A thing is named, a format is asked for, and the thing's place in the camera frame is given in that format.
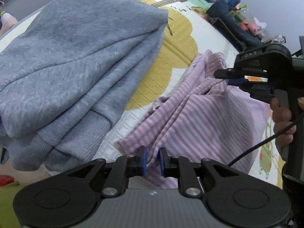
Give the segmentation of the person's right hand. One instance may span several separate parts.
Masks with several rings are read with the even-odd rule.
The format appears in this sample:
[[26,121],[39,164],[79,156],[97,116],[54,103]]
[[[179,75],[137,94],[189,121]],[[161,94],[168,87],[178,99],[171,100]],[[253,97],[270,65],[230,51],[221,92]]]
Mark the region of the person's right hand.
[[[278,133],[285,127],[291,124],[292,113],[289,109],[282,107],[278,98],[273,98],[270,103],[270,108],[273,111],[274,133]],[[286,131],[284,134],[276,138],[277,150],[282,153],[283,148],[293,141],[293,134],[296,131],[296,126]]]

